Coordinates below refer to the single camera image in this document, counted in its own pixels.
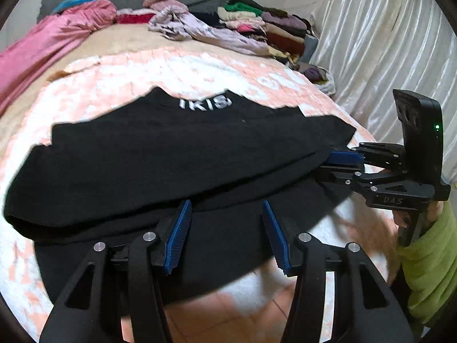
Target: pink blanket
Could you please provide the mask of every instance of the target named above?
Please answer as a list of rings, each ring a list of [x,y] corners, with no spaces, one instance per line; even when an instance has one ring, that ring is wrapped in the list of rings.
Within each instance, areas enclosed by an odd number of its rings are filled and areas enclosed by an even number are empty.
[[[47,16],[0,53],[0,116],[47,68],[115,18],[116,7],[108,0],[83,3]]]

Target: white satin curtain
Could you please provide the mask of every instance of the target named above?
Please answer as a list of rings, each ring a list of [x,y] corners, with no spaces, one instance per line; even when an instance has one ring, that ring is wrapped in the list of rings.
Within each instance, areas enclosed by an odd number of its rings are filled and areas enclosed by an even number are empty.
[[[335,102],[382,142],[401,143],[392,89],[437,99],[443,172],[457,181],[457,38],[435,0],[325,0],[311,63],[332,72]]]

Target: floor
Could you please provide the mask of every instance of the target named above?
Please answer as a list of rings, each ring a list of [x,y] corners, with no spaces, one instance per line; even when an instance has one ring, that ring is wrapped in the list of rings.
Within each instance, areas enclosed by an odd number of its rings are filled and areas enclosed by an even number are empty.
[[[279,343],[293,298],[293,285],[264,308],[242,316],[221,293],[166,308],[174,343]],[[124,339],[133,342],[131,322],[123,321]]]

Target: metal screw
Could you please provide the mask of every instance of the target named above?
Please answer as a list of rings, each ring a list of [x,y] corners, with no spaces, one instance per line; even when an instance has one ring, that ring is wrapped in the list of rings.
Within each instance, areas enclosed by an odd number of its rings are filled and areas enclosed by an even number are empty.
[[[155,240],[156,237],[157,237],[157,235],[154,232],[146,232],[143,235],[143,240],[144,241],[152,241],[152,240]]]
[[[104,242],[98,242],[97,244],[94,245],[94,250],[96,252],[101,252],[103,251],[107,246],[105,245]]]
[[[357,253],[360,251],[360,245],[357,244],[356,242],[351,242],[349,245],[348,245],[348,249],[353,252],[353,253]]]
[[[300,233],[300,235],[298,235],[298,239],[303,242],[309,242],[309,241],[311,241],[312,237],[309,233],[303,232],[303,233]]]

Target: blue gripper pad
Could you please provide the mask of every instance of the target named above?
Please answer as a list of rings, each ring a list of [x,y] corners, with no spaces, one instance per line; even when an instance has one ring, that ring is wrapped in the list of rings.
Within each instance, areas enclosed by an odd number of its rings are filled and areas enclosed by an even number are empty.
[[[332,151],[322,165],[355,166],[363,163],[365,158],[358,152]]]
[[[262,220],[276,263],[284,271],[284,274],[289,274],[292,270],[289,245],[268,201],[263,202]]]
[[[173,228],[173,232],[167,241],[165,249],[164,270],[166,274],[170,274],[173,268],[176,268],[181,256],[182,247],[187,237],[187,232],[192,219],[192,203],[187,200],[179,214],[179,217]]]

